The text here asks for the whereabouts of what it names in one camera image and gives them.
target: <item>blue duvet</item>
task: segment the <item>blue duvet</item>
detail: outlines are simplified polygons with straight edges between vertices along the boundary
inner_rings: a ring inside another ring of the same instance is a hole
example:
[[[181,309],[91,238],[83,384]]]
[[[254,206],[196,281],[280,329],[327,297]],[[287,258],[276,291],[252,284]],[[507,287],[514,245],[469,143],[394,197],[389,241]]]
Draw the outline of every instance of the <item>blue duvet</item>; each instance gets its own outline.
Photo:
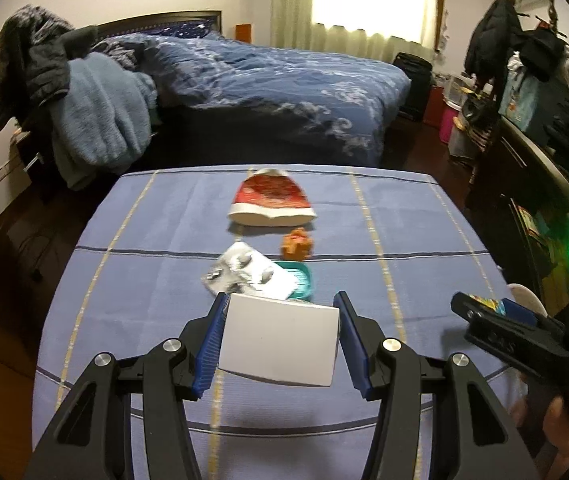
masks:
[[[154,78],[161,106],[210,110],[203,130],[234,124],[238,146],[242,135],[253,143],[258,136],[265,145],[312,148],[326,163],[377,166],[411,85],[391,64],[345,54],[146,34],[117,40],[140,53],[139,70]]]

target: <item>drawer handle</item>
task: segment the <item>drawer handle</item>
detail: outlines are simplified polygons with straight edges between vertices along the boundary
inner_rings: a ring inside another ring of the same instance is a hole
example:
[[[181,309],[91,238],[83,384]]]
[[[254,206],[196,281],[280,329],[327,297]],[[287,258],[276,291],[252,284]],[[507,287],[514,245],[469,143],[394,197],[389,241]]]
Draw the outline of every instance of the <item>drawer handle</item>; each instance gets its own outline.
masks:
[[[515,159],[515,161],[518,163],[518,165],[521,168],[526,168],[526,162],[524,162],[522,160],[522,157],[520,155],[518,155],[518,152],[515,151],[515,149],[513,148],[512,145],[510,145],[506,139],[502,139],[502,144],[504,145],[504,147],[507,149],[507,151],[511,154],[511,156]]]
[[[33,166],[36,162],[40,162],[40,164],[44,164],[44,157],[42,155],[40,155],[40,152],[36,153],[36,156],[34,156],[34,158],[31,159],[31,162],[28,163],[23,169],[22,171],[24,171],[25,173],[27,171],[29,171],[31,169],[31,166]]]

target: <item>blue tablecloth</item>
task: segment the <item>blue tablecloth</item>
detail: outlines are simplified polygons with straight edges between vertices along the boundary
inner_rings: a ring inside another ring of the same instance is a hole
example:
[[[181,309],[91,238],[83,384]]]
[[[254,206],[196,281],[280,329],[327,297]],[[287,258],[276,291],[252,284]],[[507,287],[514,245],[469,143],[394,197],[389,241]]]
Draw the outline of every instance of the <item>blue tablecloth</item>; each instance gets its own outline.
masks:
[[[235,240],[277,258],[285,229],[241,228],[227,218],[248,171],[218,166],[124,175],[88,223],[48,314],[34,390],[34,445],[56,404],[91,358],[148,352],[213,297],[200,282]],[[387,336],[435,357],[468,354],[505,404],[516,381],[498,359],[463,339],[453,294],[510,297],[472,228],[435,181],[399,171],[288,166],[317,219],[308,261],[314,303],[346,290],[357,312]],[[430,450],[430,398],[423,396],[421,476]],[[134,397],[136,478],[148,478],[142,400]],[[360,478],[378,402],[352,384],[341,350],[330,388],[292,388],[219,372],[199,402],[186,403],[204,478]]]

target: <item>teal container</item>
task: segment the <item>teal container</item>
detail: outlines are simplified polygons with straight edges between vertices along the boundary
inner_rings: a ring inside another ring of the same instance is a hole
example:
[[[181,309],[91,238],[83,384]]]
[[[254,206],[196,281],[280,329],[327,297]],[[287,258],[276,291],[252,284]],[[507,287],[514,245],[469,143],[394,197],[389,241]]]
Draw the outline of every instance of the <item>teal container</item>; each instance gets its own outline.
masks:
[[[302,262],[285,260],[276,262],[282,269],[288,270],[298,280],[298,288],[289,296],[289,300],[306,300],[313,295],[313,282],[311,281],[311,269]]]

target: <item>black jacket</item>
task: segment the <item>black jacket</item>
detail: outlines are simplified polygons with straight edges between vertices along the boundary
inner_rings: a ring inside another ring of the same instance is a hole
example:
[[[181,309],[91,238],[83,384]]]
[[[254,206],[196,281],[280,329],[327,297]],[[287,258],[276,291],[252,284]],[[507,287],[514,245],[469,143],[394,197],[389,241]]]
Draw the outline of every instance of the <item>black jacket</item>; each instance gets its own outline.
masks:
[[[464,60],[465,71],[482,80],[495,78],[500,99],[506,81],[506,64],[524,39],[513,4],[509,0],[494,1],[471,36]]]
[[[43,7],[24,6],[0,31],[0,130],[11,117],[21,126],[46,102],[69,91],[68,60],[95,43],[94,26],[74,30]]]

